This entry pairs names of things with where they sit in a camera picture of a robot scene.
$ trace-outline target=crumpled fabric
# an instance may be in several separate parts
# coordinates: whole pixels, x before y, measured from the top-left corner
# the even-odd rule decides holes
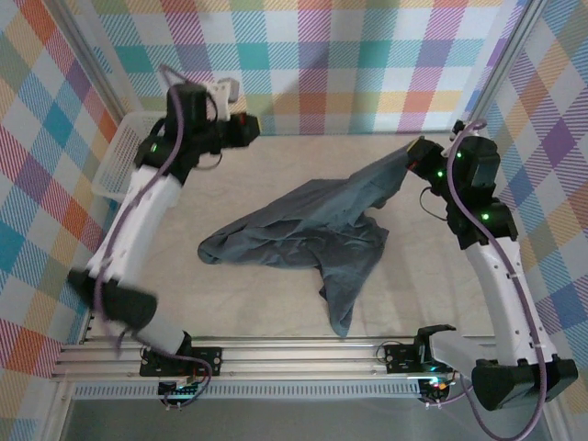
[[[347,179],[312,179],[212,234],[198,256],[211,265],[317,268],[331,326],[345,337],[356,298],[388,237],[364,211],[382,208],[401,188],[407,161],[404,147]]]

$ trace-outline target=plaid wallpaper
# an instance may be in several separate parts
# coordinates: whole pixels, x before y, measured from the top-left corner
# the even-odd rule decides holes
[[[0,2],[0,440],[37,398],[83,305],[64,287],[114,214],[90,181],[116,125],[40,0]]]
[[[539,314],[560,352],[573,356],[581,373],[565,398],[584,432],[588,430],[587,23],[588,0],[551,0],[488,115],[489,133],[503,156],[500,197],[514,209]]]
[[[527,1],[68,3],[128,106],[134,92],[164,109],[165,62],[195,80],[238,79],[238,107],[262,116],[264,134],[321,134],[447,129],[473,108]],[[82,14],[89,2],[106,41]],[[499,15],[510,18],[497,32]]]

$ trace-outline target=wire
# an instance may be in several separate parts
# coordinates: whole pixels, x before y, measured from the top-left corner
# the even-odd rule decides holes
[[[147,358],[147,356],[145,355],[145,349],[147,349],[147,346],[141,346],[141,349],[139,350],[139,356],[141,357],[141,360],[149,361],[149,358]]]
[[[453,379],[455,379],[455,376],[456,376],[456,372],[454,371],[453,372],[453,377],[451,379],[452,382],[453,382]],[[470,384],[470,385],[464,387],[464,385],[462,384],[462,389],[463,389],[463,391],[460,392],[458,395],[456,395],[455,397],[448,398],[445,401],[439,401],[439,402],[437,402],[435,400],[427,399],[427,398],[425,398],[425,400],[427,402],[431,403],[431,404],[436,404],[439,408],[441,408],[441,406],[444,406],[446,404],[452,404],[452,403],[454,403],[456,401],[461,400],[463,397],[466,396],[466,390],[473,390],[474,389],[474,386],[473,386],[473,384]]]
[[[398,340],[386,340],[385,342],[383,342],[380,346],[378,346],[378,349],[376,349],[376,359],[380,362],[380,363],[384,363],[386,364],[386,359],[385,358],[380,358],[378,356],[379,354],[379,350],[386,344],[386,343],[395,343],[396,345],[400,345],[400,346],[405,346],[404,343],[399,342]]]
[[[222,161],[222,153],[219,154],[219,160],[217,161],[217,163],[213,164],[213,165],[207,165],[206,167],[194,167],[196,170],[199,170],[201,172],[209,172],[210,170],[214,170],[215,168],[217,168]]]
[[[107,316],[104,311],[104,304],[103,304],[103,298],[102,298],[102,284],[104,283],[106,272],[107,272],[107,269],[110,265],[114,244],[116,243],[117,238],[119,237],[120,232],[122,230],[122,226],[124,225],[125,221],[129,217],[130,213],[139,205],[139,203],[141,202],[141,200],[145,196],[145,194],[147,194],[147,192],[151,188],[153,188],[155,183],[160,179],[160,177],[162,177],[164,175],[164,173],[167,171],[167,169],[174,162],[174,159],[177,157],[177,155],[180,151],[180,148],[182,146],[182,138],[184,135],[184,115],[182,114],[182,106],[180,103],[179,95],[177,94],[176,90],[172,87],[172,81],[170,80],[169,74],[173,74],[176,77],[180,78],[181,80],[184,80],[187,82],[189,82],[189,80],[185,76],[183,76],[182,74],[178,73],[177,71],[175,71],[174,69],[172,69],[171,67],[169,67],[165,64],[160,65],[159,70],[162,73],[162,77],[164,78],[164,81],[170,90],[170,97],[172,98],[172,102],[175,107],[175,113],[177,115],[177,133],[178,133],[178,135],[175,138],[174,149],[171,151],[170,155],[167,157],[164,164],[157,170],[155,175],[153,175],[153,177],[145,185],[145,187],[143,187],[141,190],[139,190],[137,195],[135,195],[135,197],[129,202],[129,204],[126,207],[121,208],[120,217],[112,229],[112,234],[107,239],[106,248],[105,248],[104,254],[102,256],[102,261],[100,262],[100,268],[98,269],[98,274],[96,276],[96,283],[95,283],[95,290],[94,290],[94,305],[93,305],[94,310],[97,312],[97,315],[100,317],[100,319],[102,320],[102,323],[104,324],[107,338],[109,340],[113,341],[114,350],[115,350],[115,353],[117,354],[117,356],[120,356],[120,347],[122,344],[122,338],[124,337],[124,335],[128,331],[128,329],[123,331],[119,335],[119,338],[115,338],[112,335],[112,332],[110,331],[110,328],[107,325]],[[203,360],[201,358],[195,358],[192,356],[179,356],[177,354],[168,353],[167,351],[163,350],[162,348],[154,347],[149,342],[143,341],[136,333],[133,333],[132,335],[135,338],[135,340],[137,340],[139,343],[141,343],[143,345],[148,345],[152,349],[152,351],[155,352],[156,354],[159,354],[161,356],[165,356],[168,358],[176,359],[176,360],[190,361],[192,363],[198,363],[198,364],[202,365],[207,370],[207,377],[206,377],[205,383],[203,384],[202,388],[198,388],[197,393],[192,398],[190,398],[188,401],[186,401],[184,403],[184,407],[186,407],[189,404],[191,404],[192,402],[194,402],[202,393],[204,393],[204,390],[206,390],[206,388],[210,384],[210,380],[212,378],[212,367],[210,366],[210,364],[206,360]],[[177,405],[170,404],[167,401],[166,396],[164,396],[164,403],[168,409],[180,409],[180,404],[177,404]]]
[[[424,207],[424,205],[423,205],[423,195],[424,195],[424,192],[427,191],[427,190],[431,191],[431,187],[425,187],[425,188],[423,188],[423,191],[421,192],[421,195],[419,196],[419,205],[424,210],[424,212],[430,214],[431,216],[433,216],[436,219],[439,219],[440,221],[447,222],[447,218],[442,218],[441,216],[438,216],[438,215],[434,214],[433,212],[429,211],[428,209],[426,209]]]
[[[165,124],[165,118],[159,118],[157,119],[157,122],[155,122],[155,124],[153,124],[153,127],[151,127],[151,131],[149,132],[150,135],[157,135],[159,133],[159,130],[162,129],[162,127]]]
[[[205,372],[204,375],[202,376],[202,379],[198,379],[198,369],[196,367],[194,367],[193,375],[194,375],[194,382],[192,384],[202,384],[208,376]]]
[[[471,122],[470,124],[468,124],[468,126],[463,131],[461,131],[459,133],[459,135],[457,136],[457,138],[453,142],[453,145],[451,147],[451,150],[449,152],[449,157],[447,160],[447,183],[449,184],[449,192],[451,193],[451,197],[453,198],[453,200],[456,203],[459,210],[464,214],[464,216],[466,216],[466,218],[468,218],[468,220],[476,228],[478,228],[478,230],[481,231],[481,233],[484,236],[486,236],[489,243],[492,244],[492,246],[496,250],[496,253],[498,253],[501,260],[503,261],[503,264],[506,267],[506,270],[508,271],[508,273],[515,274],[516,273],[515,266],[508,258],[508,255],[506,254],[504,249],[501,247],[498,240],[490,232],[490,230],[488,230],[486,228],[486,226],[483,223],[481,223],[465,206],[465,204],[463,203],[463,201],[459,197],[458,191],[456,190],[456,184],[453,180],[453,164],[455,162],[456,155],[458,153],[459,145],[461,144],[463,139],[466,137],[466,135],[468,135],[470,132],[475,131],[475,130],[481,130],[484,127],[486,127],[486,121],[484,121],[483,119],[477,119],[477,120]],[[523,428],[523,430],[515,436],[505,438],[505,437],[501,437],[501,436],[496,435],[488,428],[488,426],[486,426],[486,424],[481,419],[480,412],[478,411],[474,400],[469,395],[469,390],[464,388],[463,393],[465,393],[465,396],[469,401],[469,404],[471,406],[471,410],[473,411],[474,417],[476,418],[476,421],[480,425],[480,428],[484,431],[484,433],[486,435],[488,435],[490,438],[492,438],[496,441],[520,441],[522,439],[525,439],[533,431],[533,429],[535,428],[535,426],[539,422],[539,419],[541,418],[541,414],[543,411],[545,399],[547,397],[547,379],[548,379],[547,366],[545,363],[545,358],[543,357],[543,351],[541,350],[541,343],[539,341],[539,334],[537,331],[537,327],[535,325],[535,321],[533,320],[531,308],[529,306],[528,301],[526,300],[525,291],[523,289],[523,286],[521,285],[520,280],[518,279],[518,277],[511,277],[510,279],[513,281],[514,288],[516,290],[516,294],[521,302],[521,306],[523,307],[523,313],[525,314],[526,322],[529,327],[529,332],[530,332],[531,338],[533,340],[533,346],[534,346],[535,352],[537,354],[537,363],[539,366],[539,396],[537,399],[537,405],[535,406],[535,410],[533,411],[533,415],[531,416],[531,418],[529,419],[528,423]],[[461,378],[461,384],[465,385],[465,380],[463,379],[463,377]]]
[[[216,123],[219,121],[219,108],[217,106],[216,101],[214,100],[214,97],[208,91],[206,93],[206,99],[209,100],[212,103],[212,106],[214,107],[214,119],[210,122],[210,124],[216,125]]]

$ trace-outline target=metal rail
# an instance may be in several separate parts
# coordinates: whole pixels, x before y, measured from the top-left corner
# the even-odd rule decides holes
[[[479,345],[492,347],[493,337],[471,337]],[[222,380],[336,380],[336,379],[415,379],[433,378],[426,374],[387,374],[376,357],[378,347],[387,338],[349,339],[245,339],[206,338],[197,346],[223,348]],[[394,340],[411,344],[412,338]],[[53,379],[57,381],[130,381],[139,376],[141,345],[124,342],[119,357],[110,343],[93,341],[67,345],[57,362]],[[153,379],[160,381],[180,378]]]
[[[116,122],[120,122],[127,112],[107,79],[107,75],[100,66],[94,51],[92,51],[78,28],[72,11],[63,0],[45,0],[45,6],[51,12],[53,19],[63,32],[68,43],[72,46],[75,58],[84,68],[86,75],[102,98],[110,115]]]
[[[521,13],[521,17],[514,26],[513,33],[506,42],[503,53],[478,98],[478,102],[471,111],[469,117],[471,120],[485,117],[488,113],[501,85],[504,84],[508,74],[511,72],[548,3],[549,0],[531,0],[527,2],[525,10]]]

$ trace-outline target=plastic basket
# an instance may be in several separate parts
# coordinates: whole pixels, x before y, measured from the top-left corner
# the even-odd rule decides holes
[[[131,112],[122,119],[92,181],[94,194],[122,202],[139,144],[147,138],[153,124],[164,116],[165,112]]]

